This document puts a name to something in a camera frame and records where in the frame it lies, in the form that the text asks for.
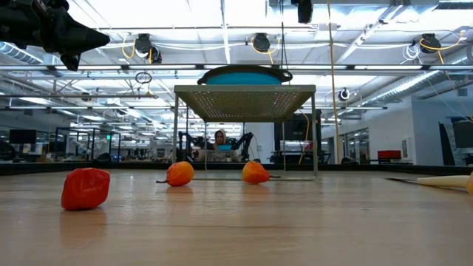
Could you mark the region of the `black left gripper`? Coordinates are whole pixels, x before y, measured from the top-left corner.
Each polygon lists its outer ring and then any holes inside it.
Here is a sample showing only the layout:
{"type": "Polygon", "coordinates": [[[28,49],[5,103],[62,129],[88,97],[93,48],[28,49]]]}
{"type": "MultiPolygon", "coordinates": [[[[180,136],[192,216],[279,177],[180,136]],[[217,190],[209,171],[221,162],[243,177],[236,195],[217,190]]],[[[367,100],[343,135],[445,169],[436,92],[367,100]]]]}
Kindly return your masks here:
{"type": "Polygon", "coordinates": [[[77,71],[83,52],[102,47],[109,36],[89,28],[68,13],[67,0],[1,0],[1,41],[27,46],[45,47],[45,33],[55,37],[77,33],[83,38],[63,38],[47,45],[47,52],[56,52],[64,66],[77,71]]]}

